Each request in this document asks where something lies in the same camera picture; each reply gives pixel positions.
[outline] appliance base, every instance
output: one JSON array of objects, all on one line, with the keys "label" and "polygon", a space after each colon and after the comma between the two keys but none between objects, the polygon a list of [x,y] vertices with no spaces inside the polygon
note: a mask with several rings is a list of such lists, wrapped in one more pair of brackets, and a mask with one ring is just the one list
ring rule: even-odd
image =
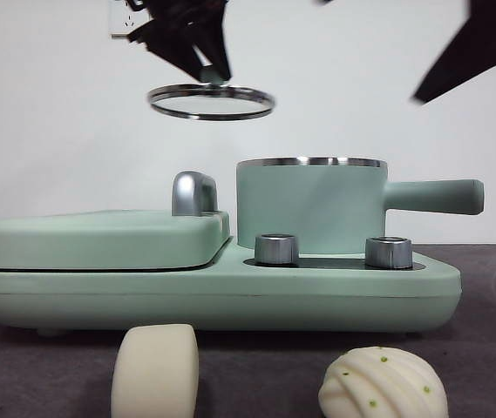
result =
[{"label": "appliance base", "polygon": [[0,323],[50,330],[188,323],[205,330],[425,331],[452,317],[460,273],[413,256],[425,268],[264,267],[245,264],[253,250],[228,242],[196,269],[0,271]]}]

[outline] cream colored bread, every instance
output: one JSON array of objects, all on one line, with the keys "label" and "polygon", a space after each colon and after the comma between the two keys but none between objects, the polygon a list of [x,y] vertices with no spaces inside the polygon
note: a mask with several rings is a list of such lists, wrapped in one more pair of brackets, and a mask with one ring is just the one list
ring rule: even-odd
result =
[{"label": "cream colored bread", "polygon": [[398,348],[350,350],[327,368],[319,390],[327,418],[446,418],[447,397],[433,368]]},{"label": "cream colored bread", "polygon": [[112,378],[112,418],[192,418],[199,378],[194,329],[130,329]]}]

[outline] pot handle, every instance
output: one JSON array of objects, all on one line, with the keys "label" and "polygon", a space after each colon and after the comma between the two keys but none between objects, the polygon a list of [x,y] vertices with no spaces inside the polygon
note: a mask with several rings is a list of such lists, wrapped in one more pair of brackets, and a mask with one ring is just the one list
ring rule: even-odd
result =
[{"label": "pot handle", "polygon": [[484,184],[479,180],[442,180],[388,183],[385,210],[460,213],[484,211]]}]

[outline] pot rim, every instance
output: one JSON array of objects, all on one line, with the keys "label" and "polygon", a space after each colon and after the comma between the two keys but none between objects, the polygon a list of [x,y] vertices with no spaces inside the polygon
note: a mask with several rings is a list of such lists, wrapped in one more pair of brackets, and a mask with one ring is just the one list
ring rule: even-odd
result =
[{"label": "pot rim", "polygon": [[380,159],[351,157],[281,157],[247,159],[239,162],[238,168],[270,165],[357,165],[360,167],[387,168],[387,163]]}]

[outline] sandwich maker lid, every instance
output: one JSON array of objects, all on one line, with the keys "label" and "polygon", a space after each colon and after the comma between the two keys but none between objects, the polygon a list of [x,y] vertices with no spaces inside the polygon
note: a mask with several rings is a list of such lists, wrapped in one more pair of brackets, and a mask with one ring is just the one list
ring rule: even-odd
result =
[{"label": "sandwich maker lid", "polygon": [[228,214],[105,211],[0,220],[0,269],[138,270],[207,264],[229,237]]}]

